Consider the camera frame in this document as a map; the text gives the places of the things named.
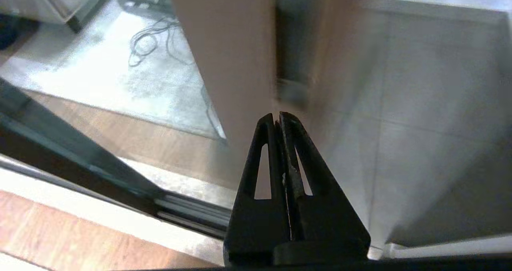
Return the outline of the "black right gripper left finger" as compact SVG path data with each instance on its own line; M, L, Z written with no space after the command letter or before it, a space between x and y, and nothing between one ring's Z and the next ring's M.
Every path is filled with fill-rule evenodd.
M271 198L256 199L263 146L268 149ZM274 118L260 118L249 147L223 243L225 264L273 264L274 249L290 240L283 168Z

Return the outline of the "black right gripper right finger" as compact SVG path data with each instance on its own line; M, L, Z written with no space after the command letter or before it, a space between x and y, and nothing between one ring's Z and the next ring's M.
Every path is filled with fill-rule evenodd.
M298 117L280 112L292 238L367 251L371 238Z

